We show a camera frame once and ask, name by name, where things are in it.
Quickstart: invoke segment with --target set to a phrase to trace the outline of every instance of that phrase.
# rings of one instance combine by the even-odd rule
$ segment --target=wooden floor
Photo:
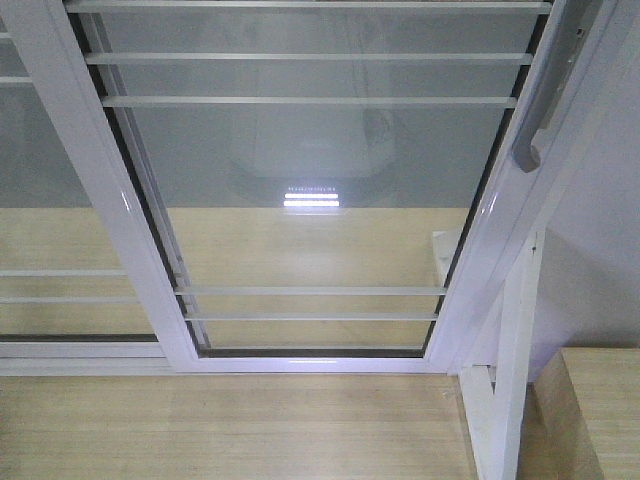
[[[0,389],[3,479],[476,478],[453,377],[23,377]],[[555,479],[537,451],[519,478]]]

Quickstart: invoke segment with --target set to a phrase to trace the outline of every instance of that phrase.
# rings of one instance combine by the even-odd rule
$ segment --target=wooden panel
[[[433,312],[438,297],[213,297],[199,296],[202,312],[346,313],[346,312]]]
[[[0,335],[152,333],[140,305],[0,305]]]
[[[604,477],[640,479],[640,350],[562,355]]]
[[[556,465],[533,387],[527,387],[518,457],[518,480],[558,480]]]
[[[169,211],[194,283],[264,286],[438,285],[431,233],[464,208],[360,208],[292,215],[279,208]]]
[[[430,322],[207,322],[214,346],[327,346],[422,348]]]
[[[120,268],[91,208],[0,208],[0,268]]]
[[[563,349],[535,388],[560,478],[640,478],[640,351]]]
[[[0,380],[11,479],[474,478],[456,379]]]
[[[91,208],[1,208],[0,269],[119,269]],[[5,277],[3,297],[135,297],[122,277]],[[0,305],[0,334],[151,334],[139,305]]]

